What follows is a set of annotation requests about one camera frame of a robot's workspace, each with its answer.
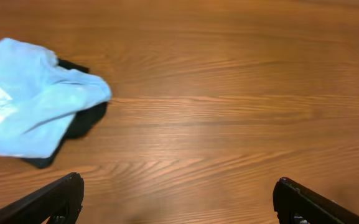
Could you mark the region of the light blue printed t-shirt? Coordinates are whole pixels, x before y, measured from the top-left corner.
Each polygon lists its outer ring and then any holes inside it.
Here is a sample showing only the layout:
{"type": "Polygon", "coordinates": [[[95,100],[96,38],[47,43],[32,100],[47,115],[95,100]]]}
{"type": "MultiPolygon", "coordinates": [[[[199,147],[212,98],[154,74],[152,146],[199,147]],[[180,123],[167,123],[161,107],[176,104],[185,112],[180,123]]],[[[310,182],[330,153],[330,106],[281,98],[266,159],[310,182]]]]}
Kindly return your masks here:
{"type": "Polygon", "coordinates": [[[0,156],[50,157],[75,115],[111,95],[101,77],[61,67],[49,49],[0,40],[0,156]]]}

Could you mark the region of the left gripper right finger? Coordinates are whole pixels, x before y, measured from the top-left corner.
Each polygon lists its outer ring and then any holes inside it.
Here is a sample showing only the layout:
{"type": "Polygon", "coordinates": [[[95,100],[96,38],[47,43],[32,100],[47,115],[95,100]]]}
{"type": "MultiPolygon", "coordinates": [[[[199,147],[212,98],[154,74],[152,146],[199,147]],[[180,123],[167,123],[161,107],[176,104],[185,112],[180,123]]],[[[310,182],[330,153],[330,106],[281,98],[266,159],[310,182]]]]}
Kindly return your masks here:
{"type": "Polygon", "coordinates": [[[273,208],[280,224],[359,224],[359,215],[288,177],[276,182],[273,208]]]}

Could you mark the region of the black folded t-shirt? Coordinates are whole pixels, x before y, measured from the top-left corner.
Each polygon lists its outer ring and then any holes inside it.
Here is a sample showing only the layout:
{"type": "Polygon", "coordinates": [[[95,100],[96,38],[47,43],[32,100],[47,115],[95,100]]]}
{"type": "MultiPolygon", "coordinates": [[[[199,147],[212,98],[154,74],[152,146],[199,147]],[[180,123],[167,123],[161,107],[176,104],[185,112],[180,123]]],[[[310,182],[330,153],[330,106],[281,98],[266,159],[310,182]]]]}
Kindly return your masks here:
{"type": "MultiPolygon", "coordinates": [[[[66,70],[78,70],[83,73],[88,73],[90,69],[84,67],[83,65],[75,64],[71,61],[60,59],[56,56],[57,66],[62,67],[66,70]]],[[[36,167],[37,169],[44,169],[50,167],[58,153],[60,152],[62,146],[67,140],[72,139],[81,139],[84,138],[89,131],[103,119],[106,114],[108,107],[108,101],[97,104],[86,110],[81,110],[75,113],[73,120],[68,126],[66,132],[58,143],[58,146],[55,148],[51,156],[47,158],[25,158],[22,156],[17,157],[18,159],[36,167]]]]}

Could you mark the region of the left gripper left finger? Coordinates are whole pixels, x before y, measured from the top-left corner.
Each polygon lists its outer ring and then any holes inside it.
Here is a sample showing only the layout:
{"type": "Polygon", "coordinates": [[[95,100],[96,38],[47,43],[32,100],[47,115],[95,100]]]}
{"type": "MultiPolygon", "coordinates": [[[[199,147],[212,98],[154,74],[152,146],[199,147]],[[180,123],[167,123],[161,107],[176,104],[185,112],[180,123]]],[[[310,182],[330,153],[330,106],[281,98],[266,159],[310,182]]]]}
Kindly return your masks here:
{"type": "Polygon", "coordinates": [[[0,209],[0,224],[75,224],[82,210],[84,180],[72,172],[0,209]]]}

